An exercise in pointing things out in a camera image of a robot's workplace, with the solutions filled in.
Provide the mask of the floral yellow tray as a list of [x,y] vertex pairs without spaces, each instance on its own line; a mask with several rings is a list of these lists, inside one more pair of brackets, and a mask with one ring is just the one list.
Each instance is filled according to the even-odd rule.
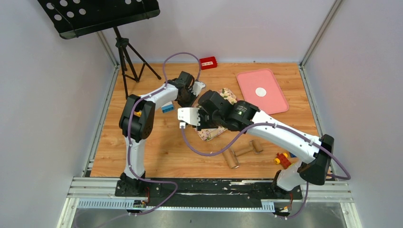
[[[222,96],[225,100],[229,101],[232,105],[234,105],[237,102],[237,97],[236,95],[229,89],[229,88],[223,88],[218,91],[220,96]],[[219,136],[223,132],[225,132],[227,129],[224,127],[218,127],[215,129],[202,129],[198,131],[195,129],[196,133],[198,136],[203,140],[203,141],[210,141],[214,139],[215,137]]]

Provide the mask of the wooden rolling pin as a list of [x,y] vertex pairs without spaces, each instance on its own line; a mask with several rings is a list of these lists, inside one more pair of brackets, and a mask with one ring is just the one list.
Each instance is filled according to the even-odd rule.
[[225,150],[222,155],[230,169],[236,169],[240,166],[238,157],[243,156],[247,153],[255,153],[259,154],[263,151],[263,147],[260,142],[257,140],[251,140],[249,141],[248,146],[239,149],[239,150],[233,150],[232,148],[229,148]]

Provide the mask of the pink tray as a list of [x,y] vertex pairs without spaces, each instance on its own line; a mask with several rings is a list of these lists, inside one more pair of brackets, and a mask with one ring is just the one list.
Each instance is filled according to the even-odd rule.
[[266,114],[286,112],[289,104],[270,69],[259,69],[237,74],[243,98]]

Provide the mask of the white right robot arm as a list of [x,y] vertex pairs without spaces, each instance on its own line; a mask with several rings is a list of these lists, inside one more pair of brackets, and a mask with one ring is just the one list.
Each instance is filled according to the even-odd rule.
[[191,124],[198,130],[224,127],[230,131],[250,134],[270,141],[298,157],[296,165],[279,171],[272,194],[284,198],[304,182],[324,185],[330,165],[334,139],[321,138],[298,131],[277,121],[257,106],[239,100],[231,104],[218,92],[204,93],[196,108],[190,111]]

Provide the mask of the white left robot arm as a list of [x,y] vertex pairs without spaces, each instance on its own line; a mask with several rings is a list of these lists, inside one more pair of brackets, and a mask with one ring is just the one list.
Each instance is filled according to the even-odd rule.
[[119,121],[127,150],[120,181],[132,195],[141,196],[145,192],[144,150],[153,130],[155,111],[173,101],[180,107],[191,107],[205,87],[203,82],[182,71],[178,78],[167,80],[158,89],[128,96]]

